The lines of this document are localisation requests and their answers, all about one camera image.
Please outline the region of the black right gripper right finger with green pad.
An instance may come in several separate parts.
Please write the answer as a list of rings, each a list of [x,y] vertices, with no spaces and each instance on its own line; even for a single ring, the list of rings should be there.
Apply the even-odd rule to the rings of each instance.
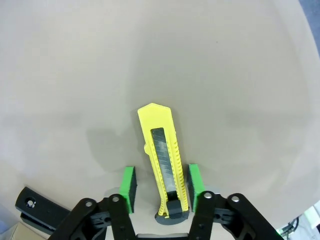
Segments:
[[[205,189],[197,164],[189,164],[187,187],[194,212],[188,240],[210,240],[214,223],[234,240],[278,240],[278,232],[241,193],[224,198]]]

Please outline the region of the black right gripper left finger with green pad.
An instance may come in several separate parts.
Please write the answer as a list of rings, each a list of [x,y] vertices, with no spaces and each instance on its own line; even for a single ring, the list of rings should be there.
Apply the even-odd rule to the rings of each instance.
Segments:
[[[129,214],[134,212],[136,169],[124,169],[118,193],[96,202],[83,198],[51,235],[51,240],[105,240],[112,227],[114,240],[136,240]]]

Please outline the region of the yellow utility knife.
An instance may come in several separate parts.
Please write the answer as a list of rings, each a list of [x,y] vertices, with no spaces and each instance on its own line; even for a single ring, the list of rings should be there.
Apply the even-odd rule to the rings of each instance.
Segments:
[[[137,110],[145,145],[160,196],[157,223],[182,223],[189,217],[189,203],[176,129],[169,107],[149,103]]]

